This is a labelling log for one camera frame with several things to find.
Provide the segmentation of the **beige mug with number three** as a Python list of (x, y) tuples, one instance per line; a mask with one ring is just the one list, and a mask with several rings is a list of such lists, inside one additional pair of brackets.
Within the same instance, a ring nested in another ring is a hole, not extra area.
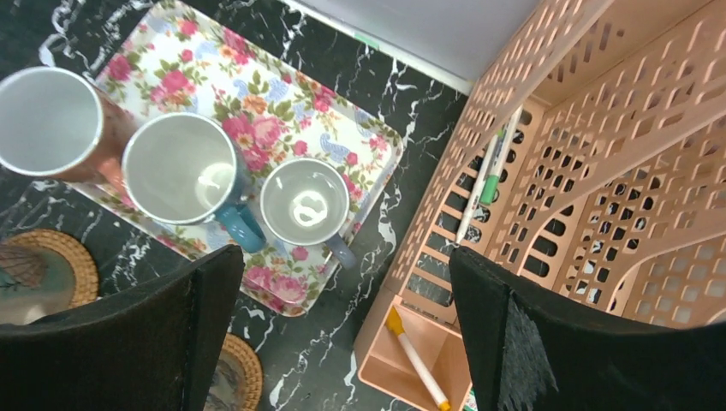
[(243, 382), (244, 374), (238, 364), (233, 360), (220, 359), (212, 376), (204, 410), (241, 410)]

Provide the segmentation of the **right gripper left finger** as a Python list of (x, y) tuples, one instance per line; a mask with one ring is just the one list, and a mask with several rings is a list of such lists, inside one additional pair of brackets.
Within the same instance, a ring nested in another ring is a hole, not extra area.
[(228, 245), (98, 301), (1, 328), (4, 410), (201, 410), (245, 264)]

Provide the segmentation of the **woven rattan coaster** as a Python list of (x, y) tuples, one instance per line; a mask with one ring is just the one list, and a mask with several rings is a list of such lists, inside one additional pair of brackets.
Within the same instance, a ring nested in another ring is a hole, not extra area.
[(97, 267), (74, 237), (35, 229), (1, 242), (3, 323), (29, 324), (93, 302), (97, 296)]
[(244, 382), (241, 387), (244, 390), (244, 397), (241, 410), (255, 411), (260, 402), (264, 382), (259, 357), (247, 342), (227, 333), (218, 360), (220, 359), (233, 360), (242, 369)]

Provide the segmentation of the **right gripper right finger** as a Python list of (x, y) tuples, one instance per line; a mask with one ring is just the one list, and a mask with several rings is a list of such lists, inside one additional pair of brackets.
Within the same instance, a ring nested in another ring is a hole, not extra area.
[(483, 410), (722, 410), (725, 326), (623, 319), (515, 275), (468, 247), (449, 257)]

